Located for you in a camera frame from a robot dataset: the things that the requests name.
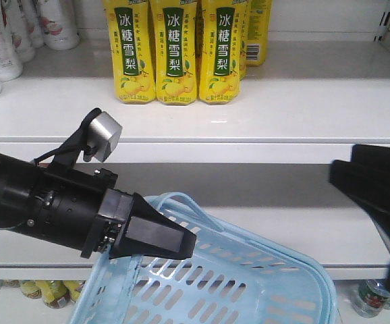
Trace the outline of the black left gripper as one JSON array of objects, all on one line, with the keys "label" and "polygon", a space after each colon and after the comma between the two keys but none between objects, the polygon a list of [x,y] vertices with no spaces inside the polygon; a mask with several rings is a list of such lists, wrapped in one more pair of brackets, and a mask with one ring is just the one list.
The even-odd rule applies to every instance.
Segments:
[{"label": "black left gripper", "polygon": [[41,171],[28,204],[26,235],[79,250],[85,259],[106,249],[110,259],[192,257],[196,234],[139,194],[116,190],[115,173],[87,174],[56,162]]}]

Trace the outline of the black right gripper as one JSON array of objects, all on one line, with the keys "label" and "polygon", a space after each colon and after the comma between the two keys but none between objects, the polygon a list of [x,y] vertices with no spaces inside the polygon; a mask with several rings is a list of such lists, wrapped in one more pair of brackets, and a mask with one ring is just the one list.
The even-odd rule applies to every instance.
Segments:
[{"label": "black right gripper", "polygon": [[[334,160],[329,181],[364,209],[390,238],[390,170]],[[390,292],[390,267],[385,287]]]}]

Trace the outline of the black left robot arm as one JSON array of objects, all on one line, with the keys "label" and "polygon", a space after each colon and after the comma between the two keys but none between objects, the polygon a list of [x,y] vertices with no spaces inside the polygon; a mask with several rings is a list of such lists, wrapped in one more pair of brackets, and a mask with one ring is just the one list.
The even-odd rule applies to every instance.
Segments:
[{"label": "black left robot arm", "polygon": [[87,259],[192,256],[196,235],[141,195],[115,188],[117,175],[93,174],[53,161],[41,167],[0,153],[0,230],[79,250]]}]

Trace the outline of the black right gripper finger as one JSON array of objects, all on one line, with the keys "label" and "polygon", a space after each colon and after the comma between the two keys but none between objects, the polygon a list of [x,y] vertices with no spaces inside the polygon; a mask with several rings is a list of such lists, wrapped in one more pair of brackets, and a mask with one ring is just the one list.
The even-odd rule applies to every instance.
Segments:
[{"label": "black right gripper finger", "polygon": [[352,148],[351,162],[390,172],[390,147],[356,144]]}]

